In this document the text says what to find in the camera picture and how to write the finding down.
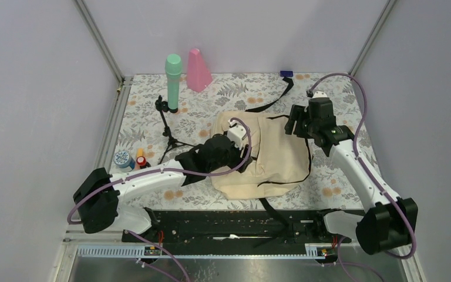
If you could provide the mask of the beige canvas backpack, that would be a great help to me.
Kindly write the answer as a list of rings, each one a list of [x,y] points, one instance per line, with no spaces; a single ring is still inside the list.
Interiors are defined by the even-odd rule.
[[[291,225],[269,204],[269,197],[286,194],[303,183],[312,170],[312,150],[306,139],[286,135],[284,126],[287,115],[274,115],[267,110],[270,102],[244,111],[219,113],[212,133],[224,133],[230,127],[231,118],[239,118],[248,126],[251,134],[251,153],[244,167],[229,174],[211,178],[213,187],[229,200],[257,199],[265,211],[282,228],[255,244],[260,247],[273,240],[292,237]]]

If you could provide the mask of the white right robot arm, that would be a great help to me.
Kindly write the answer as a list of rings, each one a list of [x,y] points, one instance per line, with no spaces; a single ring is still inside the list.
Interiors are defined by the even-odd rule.
[[[417,248],[415,224],[418,206],[411,198],[404,199],[378,175],[364,158],[357,135],[346,125],[338,125],[333,103],[317,91],[306,106],[292,106],[285,132],[303,139],[312,139],[326,157],[342,170],[356,191],[365,214],[359,216],[342,210],[325,210],[322,220],[315,223],[316,239],[328,242],[336,234],[356,240],[370,255],[395,248],[411,246],[412,257]]]

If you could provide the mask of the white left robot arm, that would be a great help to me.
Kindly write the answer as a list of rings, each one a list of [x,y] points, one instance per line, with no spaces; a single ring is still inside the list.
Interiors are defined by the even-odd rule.
[[[133,231],[144,241],[154,240],[159,227],[149,210],[126,202],[154,190],[239,171],[251,155],[251,130],[237,117],[228,123],[227,131],[162,164],[119,174],[109,174],[104,167],[93,170],[73,194],[75,205],[67,216],[68,223],[81,225],[87,234],[113,227]]]

